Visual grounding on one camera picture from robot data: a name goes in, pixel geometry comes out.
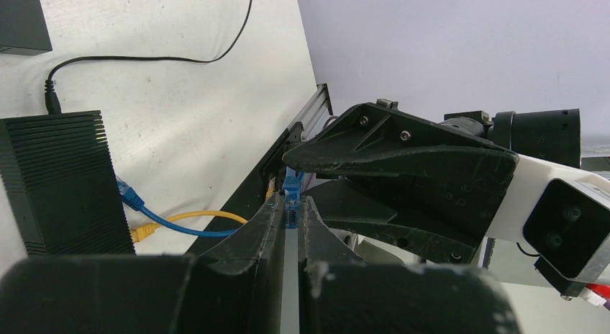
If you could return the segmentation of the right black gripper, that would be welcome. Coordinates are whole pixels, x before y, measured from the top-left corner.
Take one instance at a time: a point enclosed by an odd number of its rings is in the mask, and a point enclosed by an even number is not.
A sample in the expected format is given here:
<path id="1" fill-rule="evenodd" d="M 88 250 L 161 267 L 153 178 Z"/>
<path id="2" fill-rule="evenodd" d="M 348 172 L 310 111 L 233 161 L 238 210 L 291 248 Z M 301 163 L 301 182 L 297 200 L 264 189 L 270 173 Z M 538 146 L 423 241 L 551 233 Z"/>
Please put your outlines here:
<path id="1" fill-rule="evenodd" d="M 395 208 L 353 182 L 305 191 L 330 228 L 364 235 L 434 263 L 468 264 L 504 199 L 519 156 L 488 139 L 483 111 L 430 122 L 357 104 L 283 154 L 296 171 L 395 177 Z"/>

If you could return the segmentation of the black network switch upright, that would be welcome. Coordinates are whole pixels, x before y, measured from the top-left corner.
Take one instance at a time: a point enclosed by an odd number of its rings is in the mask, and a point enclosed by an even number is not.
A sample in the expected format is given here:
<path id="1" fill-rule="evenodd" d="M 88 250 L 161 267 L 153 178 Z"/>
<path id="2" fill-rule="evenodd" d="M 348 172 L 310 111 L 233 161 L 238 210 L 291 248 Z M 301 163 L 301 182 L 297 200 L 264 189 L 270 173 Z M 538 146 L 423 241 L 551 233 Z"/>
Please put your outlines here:
<path id="1" fill-rule="evenodd" d="M 1 0 L 1 53 L 33 56 L 53 50 L 40 0 Z"/>

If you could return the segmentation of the black network switch small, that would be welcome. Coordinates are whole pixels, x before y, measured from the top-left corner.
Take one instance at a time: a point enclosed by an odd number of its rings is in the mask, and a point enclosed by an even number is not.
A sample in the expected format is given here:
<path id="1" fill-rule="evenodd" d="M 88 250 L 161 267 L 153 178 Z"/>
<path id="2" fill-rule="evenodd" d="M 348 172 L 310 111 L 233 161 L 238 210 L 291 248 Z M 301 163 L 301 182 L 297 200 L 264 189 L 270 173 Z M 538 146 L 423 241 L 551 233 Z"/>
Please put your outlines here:
<path id="1" fill-rule="evenodd" d="M 28 255 L 135 254 L 101 112 L 2 119 L 1 180 Z"/>

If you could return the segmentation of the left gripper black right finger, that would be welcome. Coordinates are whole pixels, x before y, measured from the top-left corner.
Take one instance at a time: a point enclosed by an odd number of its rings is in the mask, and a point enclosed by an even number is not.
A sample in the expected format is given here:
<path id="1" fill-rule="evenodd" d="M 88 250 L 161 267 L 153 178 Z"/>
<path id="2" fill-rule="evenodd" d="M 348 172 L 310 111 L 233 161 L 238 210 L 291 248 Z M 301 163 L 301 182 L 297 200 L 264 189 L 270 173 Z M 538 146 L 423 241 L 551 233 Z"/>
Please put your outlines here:
<path id="1" fill-rule="evenodd" d="M 520 333 L 506 292 L 486 270 L 368 263 L 323 223 L 311 197 L 299 214 L 302 333 Z"/>

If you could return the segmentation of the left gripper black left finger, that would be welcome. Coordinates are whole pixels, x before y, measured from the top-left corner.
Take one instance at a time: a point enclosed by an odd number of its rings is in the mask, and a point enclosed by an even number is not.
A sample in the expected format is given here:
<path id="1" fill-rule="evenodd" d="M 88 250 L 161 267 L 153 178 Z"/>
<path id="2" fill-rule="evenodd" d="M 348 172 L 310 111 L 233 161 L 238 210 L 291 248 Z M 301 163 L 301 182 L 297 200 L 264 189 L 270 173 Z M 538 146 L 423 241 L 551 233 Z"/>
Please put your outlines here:
<path id="1" fill-rule="evenodd" d="M 1 279 L 1 331 L 278 333 L 284 202 L 201 255 L 25 259 Z"/>

